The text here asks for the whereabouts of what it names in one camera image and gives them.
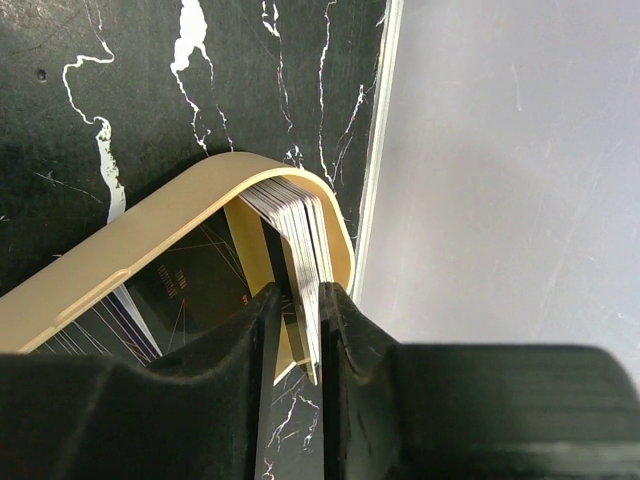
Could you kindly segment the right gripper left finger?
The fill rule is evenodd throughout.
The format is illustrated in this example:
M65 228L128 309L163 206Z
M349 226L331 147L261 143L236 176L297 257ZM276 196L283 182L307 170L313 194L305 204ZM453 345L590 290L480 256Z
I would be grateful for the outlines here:
M221 326L137 367L106 356L1 358L5 479L251 479L281 325L266 285Z

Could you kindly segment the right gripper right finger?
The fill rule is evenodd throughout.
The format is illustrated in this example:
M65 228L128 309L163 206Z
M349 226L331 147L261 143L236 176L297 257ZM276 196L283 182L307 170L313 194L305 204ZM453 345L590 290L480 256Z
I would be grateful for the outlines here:
M405 344L319 289L328 479L635 479L639 395L592 346Z

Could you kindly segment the stack of credit cards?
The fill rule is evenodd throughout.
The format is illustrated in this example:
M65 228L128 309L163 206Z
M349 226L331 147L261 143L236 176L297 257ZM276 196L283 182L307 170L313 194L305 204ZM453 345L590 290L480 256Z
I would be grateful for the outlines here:
M284 177L240 194L259 217L268 260L282 294L292 357L316 385L320 379L319 285L333 278L320 199Z

